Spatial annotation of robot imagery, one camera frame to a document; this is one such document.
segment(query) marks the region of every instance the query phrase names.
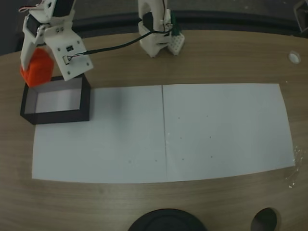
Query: black box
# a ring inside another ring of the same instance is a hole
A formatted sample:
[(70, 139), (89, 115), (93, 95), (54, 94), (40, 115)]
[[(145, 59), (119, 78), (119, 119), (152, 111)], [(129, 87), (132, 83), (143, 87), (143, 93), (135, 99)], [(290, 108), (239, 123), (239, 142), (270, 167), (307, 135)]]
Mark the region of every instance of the black box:
[(89, 121), (91, 86), (84, 74), (29, 88), (25, 85), (20, 115), (31, 124)]

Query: white paper sheet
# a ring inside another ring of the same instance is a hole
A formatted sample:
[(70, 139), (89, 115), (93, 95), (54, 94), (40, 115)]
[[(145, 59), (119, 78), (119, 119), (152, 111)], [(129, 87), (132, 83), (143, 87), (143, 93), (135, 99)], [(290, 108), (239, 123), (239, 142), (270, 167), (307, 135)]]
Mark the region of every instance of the white paper sheet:
[(166, 182), (294, 164), (277, 84), (170, 85), (163, 95), (161, 86), (110, 88), (91, 97), (89, 122), (36, 126), (33, 178)]
[(169, 181), (294, 165), (278, 84), (170, 85), (163, 93)]
[(33, 178), (167, 180), (161, 86), (96, 89), (91, 109), (89, 122), (36, 126)]

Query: robotic arm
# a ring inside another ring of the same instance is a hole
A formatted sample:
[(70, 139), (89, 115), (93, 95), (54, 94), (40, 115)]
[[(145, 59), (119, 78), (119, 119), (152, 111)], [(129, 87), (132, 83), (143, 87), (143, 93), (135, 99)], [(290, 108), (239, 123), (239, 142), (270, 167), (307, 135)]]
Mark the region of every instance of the robotic arm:
[[(51, 48), (64, 80), (70, 80), (93, 68), (88, 54), (111, 51), (132, 44), (127, 44), (86, 51), (82, 39), (72, 30), (76, 0), (42, 0), (35, 7), (23, 7), (19, 11), (29, 10), (25, 17), (23, 32), (25, 40), (21, 52), (23, 70), (27, 70), (34, 50), (39, 44), (46, 43)], [(139, 33), (141, 47), (155, 57), (165, 47), (178, 55), (185, 41), (179, 32), (172, 35), (171, 11), (167, 0), (138, 0)]]
[(66, 81), (93, 68), (88, 55), (77, 56), (73, 60), (67, 58), (69, 55), (86, 51), (82, 39), (72, 30), (75, 1), (43, 0), (35, 7), (20, 9), (29, 10), (23, 26), (25, 40), (21, 65), (24, 70), (28, 69), (35, 48), (44, 42), (52, 50)]
[(182, 49), (185, 37), (179, 33), (172, 35), (174, 26), (171, 21), (171, 11), (167, 8), (167, 0), (138, 0), (139, 33), (141, 36), (150, 31), (170, 31), (168, 34), (151, 34), (140, 41), (141, 47), (150, 57), (155, 57), (159, 51), (167, 47), (171, 53), (178, 55)]

